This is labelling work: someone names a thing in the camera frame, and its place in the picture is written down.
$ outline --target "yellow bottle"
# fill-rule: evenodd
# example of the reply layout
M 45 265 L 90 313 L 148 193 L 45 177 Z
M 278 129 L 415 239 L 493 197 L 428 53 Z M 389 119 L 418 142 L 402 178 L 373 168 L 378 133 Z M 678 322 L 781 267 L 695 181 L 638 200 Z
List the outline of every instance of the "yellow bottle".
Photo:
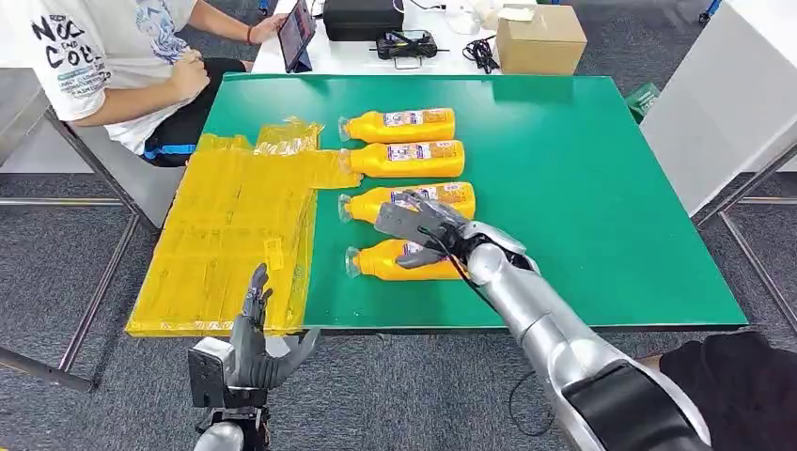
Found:
M 340 159 L 344 170 L 369 177 L 458 177 L 465 168 L 465 147 L 456 140 L 369 144 L 341 150 Z
M 459 279 L 460 275 L 448 259 L 430 265 L 405 270 L 396 263 L 396 258 L 413 254 L 423 246 L 406 240 L 385 240 L 368 249 L 346 250 L 346 274 L 356 277 L 360 274 L 374 275 L 382 280 L 448 280 Z
M 427 199 L 446 203 L 466 219 L 473 219 L 476 213 L 476 194 L 473 185 L 466 181 L 451 181 L 431 185 L 380 187 L 354 197 L 341 194 L 337 200 L 337 212 L 340 214 L 340 220 L 347 223 L 351 219 L 357 219 L 374 224 L 382 204 L 385 202 L 402 203 L 401 201 L 397 202 L 395 196 L 407 190 L 416 191 Z
M 367 143 L 412 143 L 454 139 L 454 110 L 369 111 L 339 122 L 340 140 L 361 139 Z

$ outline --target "person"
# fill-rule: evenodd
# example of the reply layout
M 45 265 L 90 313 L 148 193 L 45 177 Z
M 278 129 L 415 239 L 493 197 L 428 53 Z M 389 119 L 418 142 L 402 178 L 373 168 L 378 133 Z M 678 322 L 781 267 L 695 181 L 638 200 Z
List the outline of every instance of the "person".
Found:
M 714 451 L 797 449 L 797 354 L 761 334 L 712 335 L 640 362 L 695 403 Z
M 286 15 L 249 26 L 205 0 L 11 2 L 18 35 L 56 114 L 103 125 L 149 163 L 179 166 L 193 153 L 224 73 L 252 63 L 206 58 L 175 33 L 186 24 L 257 45 Z

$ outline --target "robotic arm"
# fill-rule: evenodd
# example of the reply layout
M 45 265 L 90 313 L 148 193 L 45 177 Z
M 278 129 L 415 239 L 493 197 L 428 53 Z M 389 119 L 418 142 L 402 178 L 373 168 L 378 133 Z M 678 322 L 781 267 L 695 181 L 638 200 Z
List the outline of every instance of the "robotic arm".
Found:
M 638 364 L 586 326 L 520 242 L 416 193 L 399 194 L 396 200 L 400 205 L 382 205 L 375 227 L 426 248 L 397 263 L 415 268 L 451 260 L 523 348 L 575 449 L 711 450 L 709 430 L 689 397 L 667 376 Z M 209 410 L 197 426 L 203 434 L 195 451 L 267 449 L 268 390 L 285 381 L 315 347 L 318 330 L 283 357 L 266 352 L 267 279 L 261 265 L 233 322 L 230 343 L 204 338 L 189 353 L 194 405 Z
M 700 412 L 664 374 L 600 338 L 542 278 L 525 247 L 418 194 L 385 203 L 375 227 L 427 249 L 397 260 L 414 268 L 447 257 L 523 348 L 576 449 L 710 450 Z

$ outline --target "black case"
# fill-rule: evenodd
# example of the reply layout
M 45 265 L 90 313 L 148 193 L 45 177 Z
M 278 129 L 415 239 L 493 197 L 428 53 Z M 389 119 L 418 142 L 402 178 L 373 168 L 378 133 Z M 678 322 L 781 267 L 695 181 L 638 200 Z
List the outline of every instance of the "black case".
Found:
M 403 1 L 395 1 L 403 11 Z M 393 0 L 326 0 L 323 21 L 329 40 L 376 40 L 400 30 L 404 14 L 393 8 Z

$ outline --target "green table mat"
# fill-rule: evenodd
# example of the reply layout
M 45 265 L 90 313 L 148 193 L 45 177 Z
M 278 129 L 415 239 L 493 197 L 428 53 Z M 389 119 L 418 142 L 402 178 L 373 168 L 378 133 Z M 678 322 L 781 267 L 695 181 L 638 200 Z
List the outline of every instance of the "green table mat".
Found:
M 606 77 L 228 75 L 205 132 L 243 134 L 290 116 L 325 124 L 368 110 L 452 107 L 476 218 L 528 248 L 592 326 L 737 325 L 746 319 L 695 232 L 624 100 Z M 362 143 L 350 142 L 357 148 Z M 500 318 L 463 282 L 349 279 L 348 246 L 386 237 L 342 224 L 340 193 L 443 179 L 365 179 L 319 194 L 305 326 L 484 328 Z

